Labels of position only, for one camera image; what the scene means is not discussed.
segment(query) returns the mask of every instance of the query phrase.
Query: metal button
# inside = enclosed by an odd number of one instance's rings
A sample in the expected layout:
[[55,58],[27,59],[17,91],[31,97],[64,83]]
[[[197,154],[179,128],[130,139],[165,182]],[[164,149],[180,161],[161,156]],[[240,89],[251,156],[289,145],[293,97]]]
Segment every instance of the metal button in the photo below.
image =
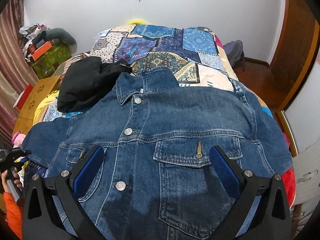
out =
[[69,171],[67,171],[67,170],[64,170],[64,171],[61,172],[61,176],[62,177],[66,177],[68,175],[69,175]]
[[275,179],[276,180],[281,180],[281,175],[280,174],[275,174]]
[[38,178],[39,178],[39,174],[35,174],[35,175],[32,176],[33,180],[37,180]]
[[135,99],[134,99],[134,102],[135,102],[136,104],[141,104],[141,98],[135,98]]
[[125,183],[123,181],[119,181],[116,184],[116,189],[119,190],[119,191],[123,191],[125,189]]
[[127,129],[124,130],[124,134],[125,134],[125,135],[130,135],[130,134],[132,134],[132,132],[133,132],[133,131],[132,131],[131,128],[127,128]]
[[244,171],[244,174],[245,174],[247,177],[251,177],[251,176],[253,175],[252,171],[250,171],[250,170]]

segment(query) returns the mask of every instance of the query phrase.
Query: wooden door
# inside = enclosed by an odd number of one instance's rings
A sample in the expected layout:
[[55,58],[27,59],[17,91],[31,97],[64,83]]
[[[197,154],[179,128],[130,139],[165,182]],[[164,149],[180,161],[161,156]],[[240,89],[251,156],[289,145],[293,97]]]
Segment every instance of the wooden door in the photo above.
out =
[[281,90],[285,109],[294,99],[318,52],[319,25],[305,0],[286,0],[284,24],[270,69]]

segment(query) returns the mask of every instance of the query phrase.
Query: jacket collar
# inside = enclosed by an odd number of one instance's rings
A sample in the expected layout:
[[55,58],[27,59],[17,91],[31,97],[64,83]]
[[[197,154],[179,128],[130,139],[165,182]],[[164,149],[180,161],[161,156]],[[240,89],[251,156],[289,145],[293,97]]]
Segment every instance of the jacket collar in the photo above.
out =
[[116,81],[116,93],[121,106],[134,94],[155,92],[173,87],[179,87],[179,83],[172,71],[164,66],[152,70],[143,69],[141,76],[121,73]]

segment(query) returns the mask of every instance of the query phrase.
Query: blue paisley pattern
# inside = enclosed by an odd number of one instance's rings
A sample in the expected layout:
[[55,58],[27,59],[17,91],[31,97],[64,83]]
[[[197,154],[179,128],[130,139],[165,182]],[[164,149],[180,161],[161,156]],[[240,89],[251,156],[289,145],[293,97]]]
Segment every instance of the blue paisley pattern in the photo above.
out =
[[58,111],[57,103],[49,104],[48,110],[44,115],[43,122],[53,121],[58,117],[65,117],[65,115]]
[[155,25],[136,25],[131,33],[149,38],[173,37],[174,28]]
[[218,55],[199,53],[199,57],[202,65],[218,70],[224,70],[221,58]]
[[159,39],[155,51],[167,51],[178,54],[184,59],[190,59],[194,62],[201,63],[197,52],[184,49],[182,47],[183,30],[176,29],[174,37],[165,37]]
[[208,27],[202,27],[202,26],[191,26],[188,29],[196,29],[196,30],[212,33],[212,30],[210,30]]
[[217,55],[217,48],[213,36],[201,30],[184,29],[182,47],[195,52]]
[[39,176],[41,176],[42,178],[45,178],[46,176],[46,172],[47,172],[47,168],[39,165],[38,163],[35,163],[33,161],[29,161],[28,166],[25,168],[24,170],[24,185],[23,185],[23,189],[25,192],[28,191],[29,189],[29,183],[32,179],[32,176],[34,174],[38,174]]

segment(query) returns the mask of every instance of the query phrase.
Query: blue gripper pad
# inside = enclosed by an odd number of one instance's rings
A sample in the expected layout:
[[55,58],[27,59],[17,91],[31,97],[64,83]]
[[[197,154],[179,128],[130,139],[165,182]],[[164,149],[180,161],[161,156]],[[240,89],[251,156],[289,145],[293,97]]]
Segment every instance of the blue gripper pad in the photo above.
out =
[[103,160],[104,150],[102,147],[98,147],[74,180],[73,196],[76,199],[83,197],[87,193],[94,177],[103,163]]
[[241,195],[240,181],[215,147],[210,149],[209,160],[229,197],[239,199]]
[[23,158],[20,160],[20,163],[25,163],[25,162],[27,162],[28,160],[29,160],[28,158],[23,157]]

